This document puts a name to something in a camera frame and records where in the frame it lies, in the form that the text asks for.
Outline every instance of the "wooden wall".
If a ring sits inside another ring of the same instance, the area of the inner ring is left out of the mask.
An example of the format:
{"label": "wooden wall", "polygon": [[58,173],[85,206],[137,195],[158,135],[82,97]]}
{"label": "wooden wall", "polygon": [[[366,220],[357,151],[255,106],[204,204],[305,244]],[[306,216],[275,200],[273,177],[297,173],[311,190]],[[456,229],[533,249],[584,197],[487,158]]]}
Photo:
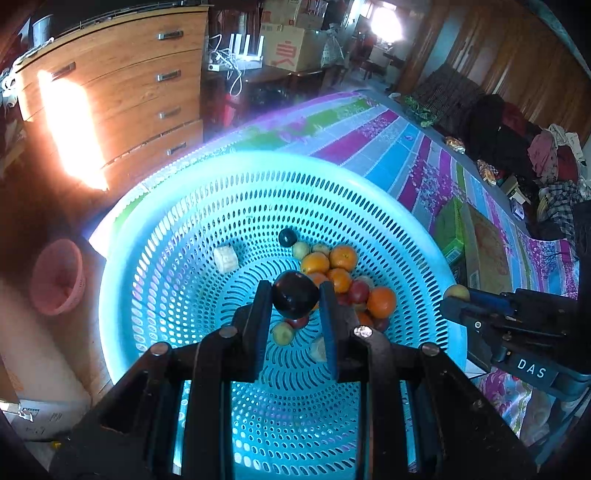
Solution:
{"label": "wooden wall", "polygon": [[591,79],[554,33],[515,0],[433,0],[398,91],[410,93],[443,62],[541,127],[591,132]]}

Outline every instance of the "black plum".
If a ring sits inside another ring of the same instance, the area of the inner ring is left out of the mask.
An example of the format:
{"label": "black plum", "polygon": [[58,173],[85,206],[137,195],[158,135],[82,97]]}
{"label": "black plum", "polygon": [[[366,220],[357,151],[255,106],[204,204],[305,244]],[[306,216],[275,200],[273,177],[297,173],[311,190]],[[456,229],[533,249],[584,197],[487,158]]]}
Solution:
{"label": "black plum", "polygon": [[294,320],[308,315],[320,298],[314,282],[297,270],[287,270],[279,275],[271,292],[277,311]]}
{"label": "black plum", "polygon": [[292,247],[297,242],[297,235],[291,228],[284,228],[279,232],[279,244],[282,247]]}

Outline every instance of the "fruit pile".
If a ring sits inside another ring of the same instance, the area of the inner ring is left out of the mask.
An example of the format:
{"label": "fruit pile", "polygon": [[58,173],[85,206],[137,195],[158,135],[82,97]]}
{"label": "fruit pile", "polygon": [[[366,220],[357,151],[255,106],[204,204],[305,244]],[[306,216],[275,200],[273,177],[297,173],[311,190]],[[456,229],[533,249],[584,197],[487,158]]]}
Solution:
{"label": "fruit pile", "polygon": [[[337,301],[355,309],[359,323],[368,325],[380,332],[390,326],[390,315],[396,309],[396,295],[388,287],[376,287],[371,278],[352,273],[357,266],[358,256],[349,245],[329,248],[324,244],[310,246],[298,241],[296,233],[288,228],[279,234],[279,244],[291,247],[294,258],[300,260],[300,271],[319,287],[322,282],[333,284]],[[318,309],[318,303],[312,311]],[[289,345],[295,331],[302,329],[310,321],[310,313],[297,320],[285,318],[273,328],[273,340],[277,345]]]}

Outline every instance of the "pink plastic basket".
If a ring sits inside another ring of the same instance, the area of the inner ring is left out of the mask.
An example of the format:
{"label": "pink plastic basket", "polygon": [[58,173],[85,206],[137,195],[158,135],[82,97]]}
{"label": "pink plastic basket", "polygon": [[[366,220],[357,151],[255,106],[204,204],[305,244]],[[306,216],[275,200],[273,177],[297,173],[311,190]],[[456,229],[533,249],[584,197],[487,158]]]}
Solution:
{"label": "pink plastic basket", "polygon": [[80,302],[85,287],[82,254],[74,242],[63,238],[43,249],[30,285],[31,300],[39,312],[69,312]]}

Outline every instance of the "wooden dresser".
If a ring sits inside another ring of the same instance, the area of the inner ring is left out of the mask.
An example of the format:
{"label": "wooden dresser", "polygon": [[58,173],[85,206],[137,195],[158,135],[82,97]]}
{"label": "wooden dresser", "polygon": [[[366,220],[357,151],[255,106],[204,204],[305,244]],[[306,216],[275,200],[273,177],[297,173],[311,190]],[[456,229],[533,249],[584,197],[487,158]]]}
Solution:
{"label": "wooden dresser", "polygon": [[206,26],[207,7],[125,14],[19,67],[31,161],[73,229],[202,143]]}

